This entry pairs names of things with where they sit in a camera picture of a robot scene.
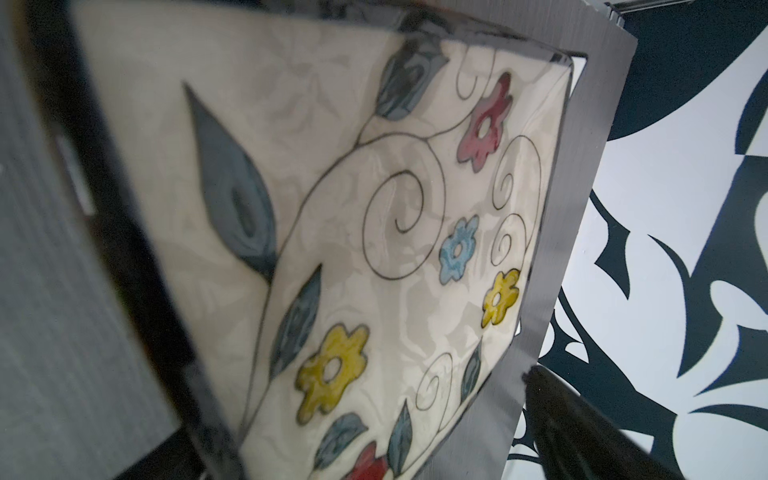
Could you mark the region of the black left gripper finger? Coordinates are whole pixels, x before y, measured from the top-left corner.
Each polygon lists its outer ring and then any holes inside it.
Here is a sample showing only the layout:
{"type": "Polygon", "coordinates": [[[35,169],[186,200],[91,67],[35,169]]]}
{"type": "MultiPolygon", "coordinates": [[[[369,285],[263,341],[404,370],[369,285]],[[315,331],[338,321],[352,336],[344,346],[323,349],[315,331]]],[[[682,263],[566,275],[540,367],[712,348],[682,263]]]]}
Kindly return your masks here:
{"type": "Polygon", "coordinates": [[[547,479],[680,479],[542,366],[522,376],[527,429],[547,479]]]}

